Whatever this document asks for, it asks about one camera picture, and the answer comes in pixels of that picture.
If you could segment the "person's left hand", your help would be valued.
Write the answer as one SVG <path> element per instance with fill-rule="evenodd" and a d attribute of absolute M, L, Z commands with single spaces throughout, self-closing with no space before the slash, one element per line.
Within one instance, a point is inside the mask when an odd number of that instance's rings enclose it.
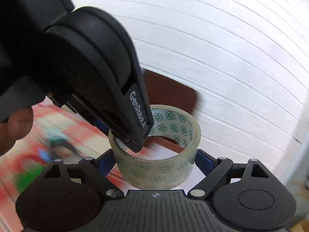
<path fill-rule="evenodd" d="M 14 112 L 6 123 L 1 123 L 1 156 L 30 133 L 33 122 L 34 113 L 30 107 Z"/>

